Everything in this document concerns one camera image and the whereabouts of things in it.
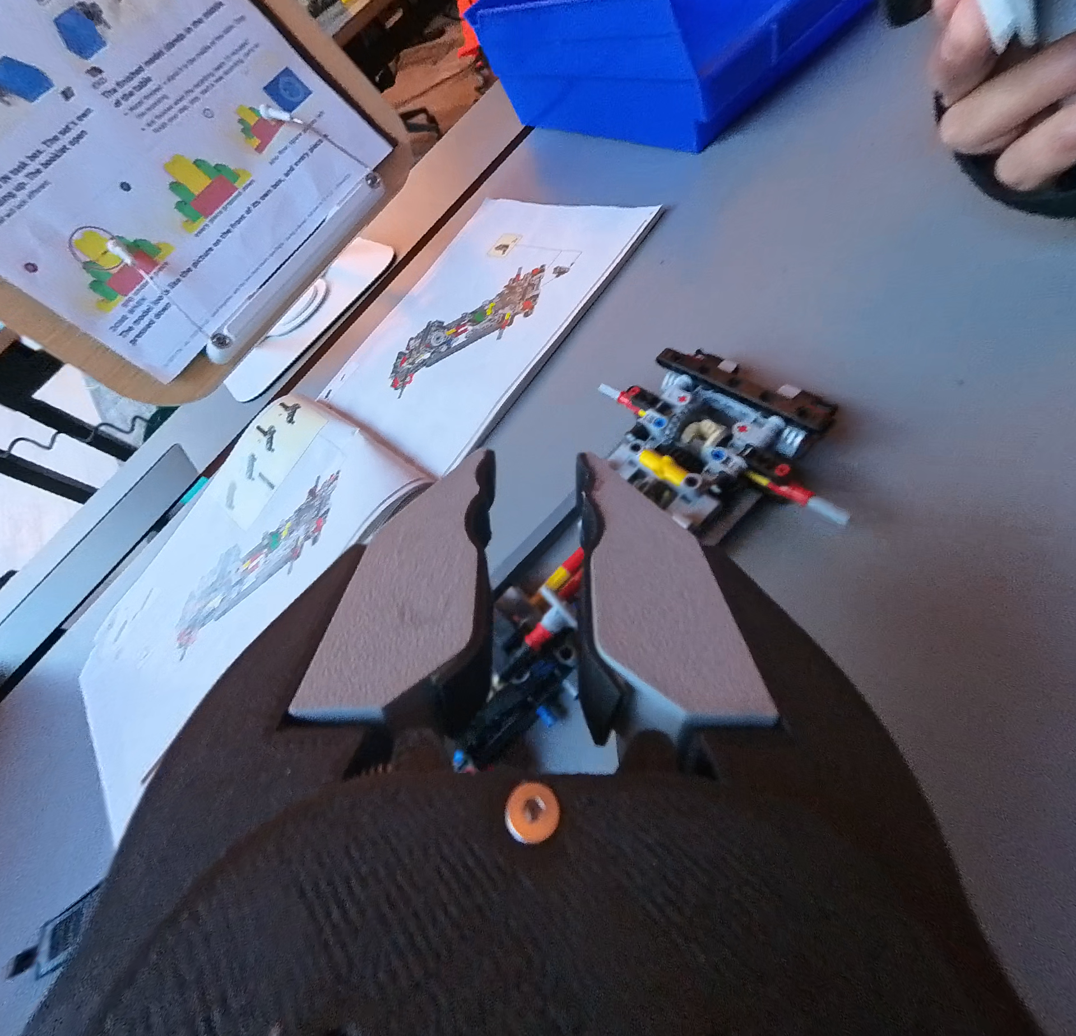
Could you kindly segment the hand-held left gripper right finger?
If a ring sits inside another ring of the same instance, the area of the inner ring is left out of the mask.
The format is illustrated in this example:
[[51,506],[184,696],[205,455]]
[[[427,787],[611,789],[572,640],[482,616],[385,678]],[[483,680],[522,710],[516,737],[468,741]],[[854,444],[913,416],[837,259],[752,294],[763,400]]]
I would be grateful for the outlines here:
[[578,697],[597,746],[780,719],[704,548],[598,455],[576,467],[583,550]]

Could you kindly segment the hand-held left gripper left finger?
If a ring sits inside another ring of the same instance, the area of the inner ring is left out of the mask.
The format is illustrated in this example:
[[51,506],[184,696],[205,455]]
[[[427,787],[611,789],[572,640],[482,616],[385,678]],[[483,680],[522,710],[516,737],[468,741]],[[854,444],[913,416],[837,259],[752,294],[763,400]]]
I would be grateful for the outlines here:
[[378,531],[289,705],[303,723],[458,736],[491,687],[486,549],[495,456],[480,450]]

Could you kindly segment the small toy brick model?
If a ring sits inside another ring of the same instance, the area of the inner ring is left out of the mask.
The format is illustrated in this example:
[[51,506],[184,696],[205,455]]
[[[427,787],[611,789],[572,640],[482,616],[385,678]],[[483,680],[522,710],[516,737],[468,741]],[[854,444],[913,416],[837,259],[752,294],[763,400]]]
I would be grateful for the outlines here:
[[495,600],[491,691],[456,740],[457,774],[489,770],[537,722],[556,725],[564,696],[578,697],[584,563],[578,547],[530,594],[509,585]]

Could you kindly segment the person's right hand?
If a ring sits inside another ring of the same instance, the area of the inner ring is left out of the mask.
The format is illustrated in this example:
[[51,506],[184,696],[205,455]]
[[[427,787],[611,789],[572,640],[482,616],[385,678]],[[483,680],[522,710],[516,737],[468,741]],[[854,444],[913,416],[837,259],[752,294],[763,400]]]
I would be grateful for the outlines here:
[[1003,63],[976,0],[933,0],[932,15],[943,144],[995,156],[994,178],[1015,191],[1058,183],[1075,164],[1075,34]]

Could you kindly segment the toy brick chassis model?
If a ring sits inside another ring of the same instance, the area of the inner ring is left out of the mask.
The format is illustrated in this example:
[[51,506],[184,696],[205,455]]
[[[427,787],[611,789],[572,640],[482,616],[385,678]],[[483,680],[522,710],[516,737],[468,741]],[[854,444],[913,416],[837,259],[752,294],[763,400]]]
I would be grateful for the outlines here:
[[615,474],[703,544],[721,541],[759,502],[794,505],[846,526],[797,465],[832,430],[838,407],[785,383],[767,388],[728,358],[666,347],[659,389],[601,383],[633,424],[608,462]]

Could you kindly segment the open instruction booklet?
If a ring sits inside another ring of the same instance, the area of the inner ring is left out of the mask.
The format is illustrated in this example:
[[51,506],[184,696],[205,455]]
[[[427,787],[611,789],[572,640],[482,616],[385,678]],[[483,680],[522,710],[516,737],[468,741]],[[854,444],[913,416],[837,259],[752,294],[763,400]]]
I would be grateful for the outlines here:
[[484,201],[324,391],[238,437],[80,675],[114,845],[235,658],[480,444],[660,215]]

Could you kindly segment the white stand base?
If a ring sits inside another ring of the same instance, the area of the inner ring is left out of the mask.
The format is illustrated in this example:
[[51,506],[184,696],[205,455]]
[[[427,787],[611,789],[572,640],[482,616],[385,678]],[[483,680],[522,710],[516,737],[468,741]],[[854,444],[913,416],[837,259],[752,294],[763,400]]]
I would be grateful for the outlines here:
[[355,238],[226,378],[225,388],[233,400],[249,403],[270,391],[394,261],[393,249]]

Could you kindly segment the blue plastic bin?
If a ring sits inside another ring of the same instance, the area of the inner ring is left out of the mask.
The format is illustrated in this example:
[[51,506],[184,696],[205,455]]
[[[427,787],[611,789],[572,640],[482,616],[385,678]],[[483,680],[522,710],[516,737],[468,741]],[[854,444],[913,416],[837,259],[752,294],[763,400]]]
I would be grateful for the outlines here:
[[477,0],[518,119],[697,154],[875,0]]

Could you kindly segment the black metal frame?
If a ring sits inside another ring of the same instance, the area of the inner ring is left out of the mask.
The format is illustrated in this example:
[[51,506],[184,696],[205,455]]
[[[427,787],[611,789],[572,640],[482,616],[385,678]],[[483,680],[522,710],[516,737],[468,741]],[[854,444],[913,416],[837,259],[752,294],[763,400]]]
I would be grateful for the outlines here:
[[94,486],[22,457],[17,448],[30,445],[47,452],[55,446],[57,438],[63,437],[124,463],[134,453],[134,435],[141,432],[143,438],[152,437],[175,413],[176,408],[144,405],[141,411],[134,412],[128,425],[110,422],[89,424],[39,396],[62,367],[62,361],[49,356],[43,347],[33,347],[11,330],[2,329],[1,405],[14,414],[47,428],[49,437],[48,441],[28,436],[12,438],[1,451],[1,473],[37,491],[85,505],[96,493]]

